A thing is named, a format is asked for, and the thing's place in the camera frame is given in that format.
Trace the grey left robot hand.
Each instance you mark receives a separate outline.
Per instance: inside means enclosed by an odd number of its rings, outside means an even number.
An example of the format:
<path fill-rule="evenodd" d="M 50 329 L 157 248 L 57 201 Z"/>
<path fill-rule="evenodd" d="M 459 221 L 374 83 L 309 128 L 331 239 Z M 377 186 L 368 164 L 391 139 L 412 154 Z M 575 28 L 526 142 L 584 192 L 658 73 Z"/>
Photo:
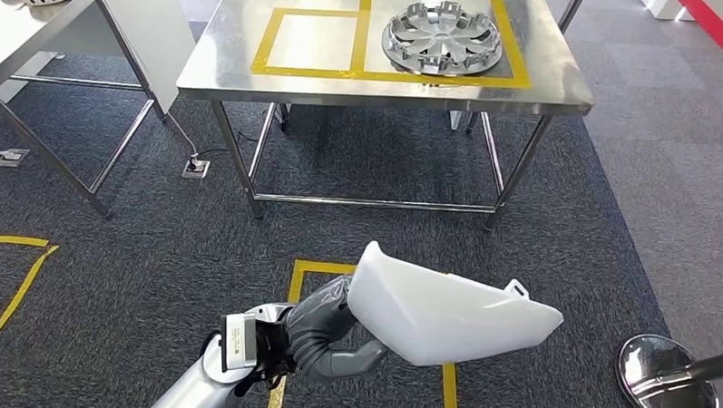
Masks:
<path fill-rule="evenodd" d="M 375 368 L 388 352 L 379 340 L 358 349 L 336 350 L 331 345 L 354 327 L 348 307 L 352 276 L 333 278 L 289 310 L 284 319 L 288 354 L 296 368 L 310 378 L 344 378 Z"/>

